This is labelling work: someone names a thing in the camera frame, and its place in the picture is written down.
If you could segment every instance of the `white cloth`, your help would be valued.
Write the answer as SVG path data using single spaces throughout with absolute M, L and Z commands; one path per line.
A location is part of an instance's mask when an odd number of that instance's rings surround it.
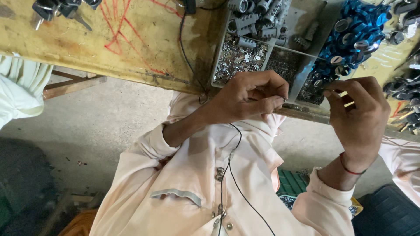
M 394 183 L 420 207 L 420 143 L 383 137 L 379 155 Z
M 198 106 L 198 97 L 175 93 L 168 120 L 181 119 Z M 231 171 L 240 190 L 276 235 L 354 235 L 349 211 L 354 189 L 325 185 L 317 169 L 292 211 L 275 194 L 277 167 L 283 160 L 271 142 L 283 120 L 270 115 L 268 122 L 256 116 L 234 123 L 242 139 Z M 170 147 L 162 135 L 164 126 L 147 132 L 120 155 L 90 236 L 217 235 L 222 185 L 226 216 L 221 235 L 272 235 L 238 191 L 230 169 L 225 170 L 223 184 L 215 180 L 217 168 L 227 167 L 238 144 L 238 131 L 228 124 L 210 125 L 179 147 Z
M 52 70 L 52 65 L 0 55 L 0 130 L 11 119 L 42 113 L 42 91 Z

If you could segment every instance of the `gray pocket trim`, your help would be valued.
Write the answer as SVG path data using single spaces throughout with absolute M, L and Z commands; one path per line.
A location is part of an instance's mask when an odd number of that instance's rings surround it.
M 188 197 L 197 206 L 201 207 L 201 198 L 199 198 L 197 195 L 195 195 L 192 192 L 181 191 L 181 190 L 178 190 L 178 189 L 164 189 L 164 190 L 154 191 L 150 195 L 150 198 L 160 198 L 160 196 L 162 196 L 162 194 L 175 194 L 176 196 L 179 196 L 179 197 Z

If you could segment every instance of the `red lines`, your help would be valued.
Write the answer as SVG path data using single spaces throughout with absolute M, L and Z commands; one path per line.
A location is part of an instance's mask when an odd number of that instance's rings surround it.
M 399 108 L 401 107 L 402 103 L 403 103 L 403 101 L 399 101 L 399 102 L 398 102 L 398 106 L 397 106 L 397 108 L 395 109 L 394 114 L 391 116 L 391 118 L 394 118 L 394 117 L 396 117 L 396 116 L 397 116 L 398 111 L 399 111 Z
M 158 2 L 156 0 L 149 0 L 149 1 L 152 2 L 152 3 L 154 3 L 154 4 L 157 4 L 159 6 L 163 6 L 164 8 L 166 8 L 166 9 L 172 11 L 173 13 L 175 13 L 179 18 L 182 18 L 182 16 L 178 13 L 178 11 L 175 10 L 175 9 L 173 9 L 172 7 L 168 7 L 167 5 L 162 4 L 162 3 L 160 3 L 160 2 Z
M 107 45 L 105 45 L 105 48 L 107 49 L 107 50 L 109 50 L 110 52 L 112 52 L 112 53 L 115 53 L 115 54 L 117 54 L 117 55 L 122 55 L 123 54 L 123 51 L 122 51 L 122 48 L 121 48 L 121 46 L 120 46 L 120 42 L 119 42 L 119 40 L 118 40 L 118 36 L 121 36 L 127 43 L 128 43 L 128 45 L 131 47 L 131 48 L 133 48 L 134 49 L 134 51 L 140 56 L 140 59 L 142 60 L 142 62 L 151 70 L 151 71 L 153 71 L 153 72 L 156 72 L 156 73 L 159 73 L 159 74 L 166 74 L 165 72 L 163 72 L 163 71 L 160 71 L 160 70 L 156 70 L 156 69 L 153 69 L 151 66 L 150 66 L 150 64 L 147 62 L 147 61 L 145 61 L 144 60 L 144 58 L 142 57 L 142 55 L 141 55 L 141 53 L 139 52 L 139 50 L 137 50 L 137 48 L 133 45 L 133 43 L 131 43 L 130 42 L 130 40 L 128 40 L 122 33 L 121 33 L 121 27 L 122 27 L 122 25 L 123 25 L 123 22 L 125 21 L 129 26 L 130 26 L 130 28 L 133 30 L 133 32 L 136 34 L 136 36 L 140 39 L 140 41 L 142 42 L 142 44 L 148 49 L 148 50 L 150 50 L 150 48 L 147 46 L 147 44 L 144 42 L 144 40 L 142 39 L 142 37 L 139 35 L 139 33 L 137 32 L 137 30 L 134 28 L 134 26 L 130 23 L 130 21 L 126 18 L 126 14 L 127 14 L 127 10 L 129 9 L 129 6 L 130 6 L 130 2 L 131 2 L 131 0 L 122 0 L 123 1 L 123 5 L 124 5 L 124 12 L 123 12 L 123 15 L 121 16 L 121 19 L 119 19 L 119 15 L 118 15 L 118 1 L 119 0 L 112 0 L 112 7 L 113 7 L 113 19 L 114 20 L 112 20 L 112 18 L 111 18 L 111 12 L 110 12 L 110 10 L 109 10 L 109 7 L 108 7 L 108 5 L 107 5 L 107 3 L 106 3 L 106 0 L 103 0 L 103 3 L 104 3 L 104 5 L 105 5 L 105 7 L 106 7 L 106 13 L 105 13 L 105 10 L 104 10 L 104 8 L 102 7 L 102 4 L 101 5 L 99 5 L 99 8 L 101 9 L 101 12 L 102 12 L 102 15 L 103 15 L 103 17 L 104 17 L 104 20 L 106 21 L 106 23 L 108 24 L 108 27 L 110 28 L 110 30 L 111 30 L 111 32 L 112 32 L 112 35 L 113 35 L 113 37 L 112 37 L 112 40 L 111 40 L 111 42 L 109 43 L 109 44 L 107 44 Z M 170 10 L 170 11 L 172 11 L 172 12 L 174 12 L 178 17 L 180 17 L 180 18 L 182 18 L 182 16 L 174 9 L 174 8 L 172 8 L 172 7 L 169 7 L 169 6 L 167 6 L 167 5 L 165 5 L 165 4 L 162 4 L 162 3 L 160 3 L 160 2 L 157 2 L 156 0 L 149 0 L 149 1 L 151 1 L 152 3 L 154 3 L 154 4 L 157 4 L 157 5 L 159 5 L 159 6 L 162 6 L 162 7 L 164 7 L 164 8 L 166 8 L 166 9 L 168 9 L 168 10 Z M 114 30 L 113 29 L 113 25 L 111 24 L 111 21 L 113 21 L 113 22 L 115 22 L 115 23 L 117 23 L 118 22 L 118 28 L 116 29 L 116 30 Z M 115 50 L 115 49 L 111 49 L 110 47 L 111 47 L 111 45 L 112 44 L 116 44 L 116 46 L 117 46 L 117 49 L 118 50 Z

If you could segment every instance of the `light pink shirt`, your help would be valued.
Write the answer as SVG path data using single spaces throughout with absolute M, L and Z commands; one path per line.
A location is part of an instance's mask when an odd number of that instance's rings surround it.
M 394 183 L 420 207 L 420 143 L 383 137 L 379 155 Z
M 169 122 L 198 106 L 198 97 L 175 93 Z M 283 160 L 271 142 L 283 120 L 270 115 L 267 122 L 256 117 L 234 123 L 242 140 L 231 170 L 240 190 L 277 236 L 354 235 L 348 209 L 354 189 L 328 187 L 319 180 L 316 168 L 307 192 L 298 196 L 292 211 L 275 194 L 277 167 Z M 179 147 L 170 147 L 162 135 L 164 125 L 141 136 L 121 154 L 90 235 L 217 235 L 221 188 L 226 216 L 220 235 L 272 235 L 239 193 L 230 170 L 225 170 L 222 183 L 215 179 L 217 168 L 228 164 L 239 141 L 238 131 L 228 124 L 210 125 Z

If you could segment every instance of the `yellow wooden table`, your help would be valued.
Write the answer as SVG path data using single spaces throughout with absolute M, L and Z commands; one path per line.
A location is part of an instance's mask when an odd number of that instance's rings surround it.
M 44 21 L 35 31 L 33 2 L 0 0 L 0 54 L 181 92 L 199 94 L 202 91 L 181 52 L 179 27 L 184 10 L 173 0 L 102 0 L 96 11 L 83 3 L 78 14 L 92 31 L 63 16 Z M 378 4 L 380 0 L 369 2 Z M 209 80 L 224 16 L 223 9 L 197 9 L 184 23 L 185 52 L 194 76 L 203 82 Z M 388 24 L 396 22 L 394 17 Z M 375 76 L 383 85 L 400 73 L 394 72 L 394 68 L 404 61 L 418 39 L 416 35 L 396 46 L 399 54 L 391 54 L 387 45 L 381 44 L 374 57 L 367 61 L 369 68 L 358 69 L 355 76 Z M 390 104 L 393 113 L 398 105 L 404 106 L 392 100 Z M 321 123 L 329 119 L 327 110 L 310 106 L 284 105 L 277 113 Z M 389 125 L 386 135 L 420 142 L 420 136 L 398 130 L 399 127 Z

